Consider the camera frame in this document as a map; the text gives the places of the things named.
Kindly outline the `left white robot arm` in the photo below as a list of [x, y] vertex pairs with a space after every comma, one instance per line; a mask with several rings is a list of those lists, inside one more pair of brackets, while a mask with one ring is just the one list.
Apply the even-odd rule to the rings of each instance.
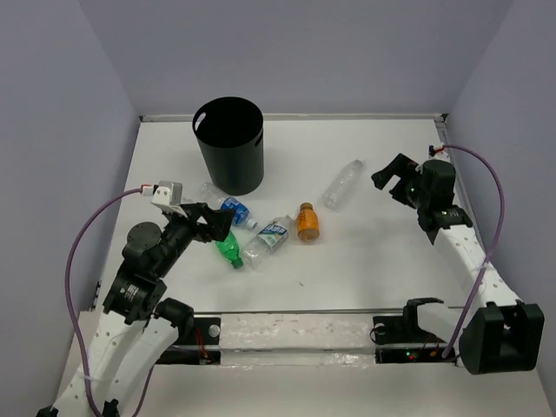
[[91, 343], [76, 333], [82, 364], [40, 416], [118, 416], [139, 384], [174, 343], [186, 341], [194, 326], [190, 306], [165, 297], [163, 281], [193, 241], [222, 242], [235, 212], [204, 203], [162, 203], [168, 222], [136, 224], [127, 235], [122, 264], [103, 302]]

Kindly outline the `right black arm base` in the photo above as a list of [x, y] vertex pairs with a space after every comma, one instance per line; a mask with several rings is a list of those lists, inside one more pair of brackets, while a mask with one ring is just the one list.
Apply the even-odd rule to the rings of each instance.
[[375, 361], [381, 365], [455, 363], [459, 359], [453, 348], [443, 358], [447, 343], [403, 314], [374, 316], [369, 338], [375, 345]]

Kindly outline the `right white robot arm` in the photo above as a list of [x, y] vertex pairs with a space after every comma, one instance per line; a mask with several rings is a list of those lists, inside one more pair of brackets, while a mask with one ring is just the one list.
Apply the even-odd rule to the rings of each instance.
[[378, 348], [421, 344], [431, 361], [461, 363], [470, 374], [531, 371], [536, 367], [545, 316], [511, 290], [485, 253], [468, 213], [455, 204], [455, 167], [438, 158], [439, 150], [417, 163], [397, 155], [372, 174], [374, 186], [391, 189], [394, 200], [417, 213], [427, 235], [467, 293], [463, 309], [451, 310], [434, 297], [410, 299], [399, 315], [374, 317], [369, 337]]

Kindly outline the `orange juice bottle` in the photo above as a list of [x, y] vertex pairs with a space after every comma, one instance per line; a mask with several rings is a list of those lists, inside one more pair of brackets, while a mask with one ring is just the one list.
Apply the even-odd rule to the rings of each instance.
[[320, 237], [318, 215], [310, 202], [304, 202], [300, 205], [296, 224], [297, 236], [302, 242], [313, 242]]

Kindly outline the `clear bottle without label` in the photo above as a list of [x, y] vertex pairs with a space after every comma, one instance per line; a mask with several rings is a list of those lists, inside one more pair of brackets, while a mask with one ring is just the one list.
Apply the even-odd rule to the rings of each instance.
[[344, 166], [322, 195], [327, 209], [338, 210], [347, 200], [364, 170], [364, 162], [355, 159]]

